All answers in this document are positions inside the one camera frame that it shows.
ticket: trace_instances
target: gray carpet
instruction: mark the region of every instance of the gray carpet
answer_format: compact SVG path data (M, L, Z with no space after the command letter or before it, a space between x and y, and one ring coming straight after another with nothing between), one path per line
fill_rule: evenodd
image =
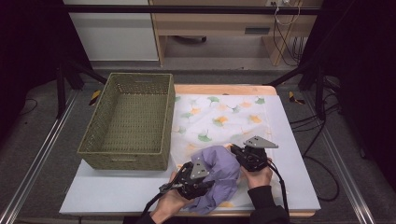
M174 52L168 55L168 59L182 58L182 55L180 49L174 49ZM244 57L256 57L253 55L257 56L258 54L257 52L253 52L252 55L244 55ZM192 55L191 57L201 57L201 61L206 60L204 52ZM189 57L183 58L182 60L182 62L184 62L184 60L187 62L189 61ZM134 69L124 70L118 68L118 71L127 72L155 72L158 70L173 73L176 83L213 84L266 83L287 72L287 70L273 69L271 66L268 66L268 64L266 65L266 69L260 67L255 67L254 69L232 69L230 65L227 70L212 69L210 67L205 67L204 63L195 64L191 70L177 69L173 63L170 63L167 67L163 67L162 69L153 67L134 67ZM104 76L108 76L112 71L116 71L116 69L98 70L98 72ZM58 136L51 153L47 157L40 176L36 180L26 202L21 208L17 219L19 223L61 223L61 220L63 223L77 223L78 221L77 217L60 215L58 212L64 200L65 193L67 192L67 188L71 184L78 168L80 158L76 150L93 111L93 106L89 106L88 103L91 100L93 91L103 88L103 85L98 84L86 76L84 76L84 80L87 84L84 90L79 92L76 105ZM305 99L305 96L314 96L311 91L298 92L295 85L297 81L298 78L292 79L277 88L278 95L282 100L290 121L312 116L308 104L300 105L295 102L290 102L289 100L289 91L294 92L296 99L307 101L308 99ZM1 211L5 210L7 204L12 199L14 192L22 182L24 174L29 169L37 151L40 149L41 144L44 142L55 121L57 108L55 82L50 82L31 90L28 98L37 100L37 107L30 113L20 116L13 130L9 133L7 141L1 143ZM336 103L336 99L330 97L328 98L326 106ZM33 107L34 105L32 105L32 102L29 102L26 104L24 110L29 111ZM316 123L312 122L299 128L299 130L309 129L315 125ZM376 164L373 161L361 158L359 145L351 134L345 122L345 118L338 113L338 111L332 112L327 117L326 128L329 130L332 140L337 145L339 153L346 162L347 168L349 168L350 173L352 173L364 200L375 218L375 222L396 223L396 216L394 215L396 214L395 192L390 188L385 178L378 171ZM297 144L302 152L307 149L317 131L318 128L315 128L311 131L295 133ZM338 179L322 137L321 135L317 139L308 155L325 164ZM325 199L331 198L336 192L332 177L317 163L310 160L304 161L314 184L314 188L318 192L318 196ZM317 211L314 216L310 218L294 218L293 222L360 223L351 206L346 191L341 184L340 188L340 193L333 202L320 201L322 209ZM82 223L108 223L110 221L121 223L122 217L84 217Z

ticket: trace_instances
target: person's left hand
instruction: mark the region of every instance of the person's left hand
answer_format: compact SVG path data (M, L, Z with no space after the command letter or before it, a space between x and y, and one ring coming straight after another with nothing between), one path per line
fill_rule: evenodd
M176 172L173 172L169 182L171 182L175 176ZM157 224L163 223L168 218L177 214L181 208L192 202L193 200L187 200L182 197L176 189L169 190L158 200L157 207L150 213L151 218Z

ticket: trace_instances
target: green woven basket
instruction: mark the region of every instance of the green woven basket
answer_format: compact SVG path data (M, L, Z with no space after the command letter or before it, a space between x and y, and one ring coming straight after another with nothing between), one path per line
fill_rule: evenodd
M112 73L78 155L101 170L166 170L175 87L171 74Z

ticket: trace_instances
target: crumpled fabric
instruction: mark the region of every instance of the crumpled fabric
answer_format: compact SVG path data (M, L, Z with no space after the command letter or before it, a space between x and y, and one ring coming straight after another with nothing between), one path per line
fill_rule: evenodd
M190 212L205 215L213 211L222 202L229 201L237 191L236 180L240 175L240 164L234 155L223 146L204 148L191 156L192 162L201 161L209 175L204 182L215 180L215 184L206 195L195 198L188 204Z

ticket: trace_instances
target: person's right hand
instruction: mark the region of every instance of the person's right hand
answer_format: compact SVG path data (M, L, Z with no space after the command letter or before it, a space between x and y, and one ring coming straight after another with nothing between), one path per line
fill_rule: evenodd
M241 166L241 171L247 178L249 189L270 185L273 171L268 166L256 172L249 172L245 167Z

